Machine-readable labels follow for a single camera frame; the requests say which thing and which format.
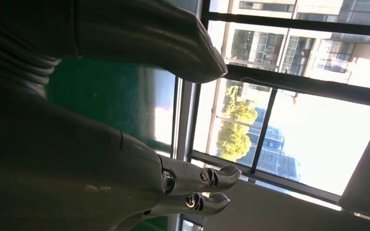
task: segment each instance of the wall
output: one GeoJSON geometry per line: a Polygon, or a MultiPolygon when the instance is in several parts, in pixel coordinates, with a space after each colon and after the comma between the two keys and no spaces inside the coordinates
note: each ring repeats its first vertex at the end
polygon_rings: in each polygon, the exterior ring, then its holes
{"type": "Polygon", "coordinates": [[[338,15],[343,0],[298,0],[297,12],[338,15]]]}
{"type": "Polygon", "coordinates": [[[370,59],[370,44],[368,43],[357,43],[355,45],[351,58],[364,58],[370,59]]]}
{"type": "Polygon", "coordinates": [[[370,231],[370,220],[332,210],[250,182],[226,192],[229,206],[204,231],[370,231]]]}

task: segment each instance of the gray robot hand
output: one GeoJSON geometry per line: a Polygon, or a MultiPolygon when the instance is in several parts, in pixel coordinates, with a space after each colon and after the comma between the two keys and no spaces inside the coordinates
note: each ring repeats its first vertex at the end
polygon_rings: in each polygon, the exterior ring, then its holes
{"type": "Polygon", "coordinates": [[[157,206],[144,213],[143,219],[176,213],[211,216],[222,211],[230,202],[224,191],[232,187],[241,175],[235,166],[220,170],[199,168],[188,162],[161,157],[165,196],[157,206]],[[214,193],[210,197],[202,194],[214,193]]]}

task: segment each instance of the tree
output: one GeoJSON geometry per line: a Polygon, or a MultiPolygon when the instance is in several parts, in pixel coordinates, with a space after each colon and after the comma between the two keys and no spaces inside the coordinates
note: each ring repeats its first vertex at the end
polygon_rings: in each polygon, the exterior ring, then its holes
{"type": "MultiPolygon", "coordinates": [[[[224,117],[246,123],[253,124],[257,118],[257,112],[252,103],[238,100],[238,86],[228,86],[222,108],[224,117]]],[[[246,133],[249,127],[222,121],[222,126],[218,133],[216,146],[219,149],[220,157],[235,162],[244,157],[250,149],[251,141],[246,133]]]]}

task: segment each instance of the glass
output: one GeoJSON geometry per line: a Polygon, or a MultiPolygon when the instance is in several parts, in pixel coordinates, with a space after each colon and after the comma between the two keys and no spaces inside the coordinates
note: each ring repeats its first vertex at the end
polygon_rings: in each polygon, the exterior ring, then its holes
{"type": "Polygon", "coordinates": [[[279,90],[265,137],[258,170],[341,195],[370,140],[370,106],[279,90]]]}
{"type": "Polygon", "coordinates": [[[182,219],[182,231],[203,231],[203,227],[182,219]]]}
{"type": "Polygon", "coordinates": [[[219,37],[227,64],[370,88],[370,36],[228,23],[219,37]]]}
{"type": "Polygon", "coordinates": [[[370,0],[286,1],[273,3],[211,0],[211,12],[370,25],[370,0]]]}
{"type": "Polygon", "coordinates": [[[370,0],[357,0],[354,10],[370,12],[370,0]]]}
{"type": "Polygon", "coordinates": [[[227,79],[202,84],[193,148],[251,166],[270,90],[227,79]]]}
{"type": "Polygon", "coordinates": [[[370,25],[370,13],[354,12],[352,14],[351,23],[370,25]]]}

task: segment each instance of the bolt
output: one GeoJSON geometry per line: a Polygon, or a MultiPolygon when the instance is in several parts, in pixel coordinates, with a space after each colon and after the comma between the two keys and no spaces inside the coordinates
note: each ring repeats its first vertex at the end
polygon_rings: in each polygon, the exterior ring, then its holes
{"type": "Polygon", "coordinates": [[[185,201],[188,207],[192,208],[193,206],[195,206],[195,198],[192,194],[187,195],[185,201]]]}
{"type": "Polygon", "coordinates": [[[171,175],[171,173],[169,173],[167,171],[163,171],[162,172],[162,178],[164,179],[164,181],[170,181],[170,180],[172,180],[172,175],[171,175]]]}
{"type": "Polygon", "coordinates": [[[200,179],[205,184],[209,183],[209,174],[208,174],[208,172],[202,169],[201,172],[200,172],[200,179]]]}

